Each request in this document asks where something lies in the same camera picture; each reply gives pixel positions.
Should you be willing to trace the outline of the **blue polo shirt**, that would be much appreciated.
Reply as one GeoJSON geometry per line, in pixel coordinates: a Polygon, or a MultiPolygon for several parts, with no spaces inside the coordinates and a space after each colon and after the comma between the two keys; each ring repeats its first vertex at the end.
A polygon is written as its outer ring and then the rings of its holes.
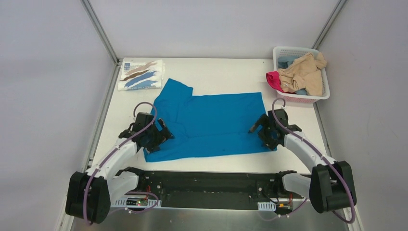
{"type": "Polygon", "coordinates": [[[146,162],[269,151],[249,133],[266,112],[260,92],[194,96],[192,87],[170,78],[154,105],[174,138],[144,151],[146,162]]]}

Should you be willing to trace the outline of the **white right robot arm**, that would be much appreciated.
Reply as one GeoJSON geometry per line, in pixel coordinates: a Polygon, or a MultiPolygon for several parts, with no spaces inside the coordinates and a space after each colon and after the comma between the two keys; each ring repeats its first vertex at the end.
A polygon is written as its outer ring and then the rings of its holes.
{"type": "Polygon", "coordinates": [[[322,154],[300,127],[289,124],[285,110],[270,110],[261,115],[249,132],[256,132],[263,146],[271,150],[278,145],[285,147],[311,173],[308,177],[294,170],[279,172],[273,184],[277,196],[295,193],[305,197],[318,213],[353,208],[357,204],[351,166],[322,154]]]}

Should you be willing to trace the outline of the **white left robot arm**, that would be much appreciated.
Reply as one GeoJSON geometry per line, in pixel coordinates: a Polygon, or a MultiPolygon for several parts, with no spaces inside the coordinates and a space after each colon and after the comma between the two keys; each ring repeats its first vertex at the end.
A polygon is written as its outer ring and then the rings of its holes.
{"type": "Polygon", "coordinates": [[[69,181],[65,213],[88,224],[100,224],[109,214],[111,203],[132,191],[146,191],[146,180],[120,168],[140,149],[153,153],[174,138],[163,119],[149,113],[138,113],[123,130],[110,151],[84,172],[75,172],[69,181]]]}

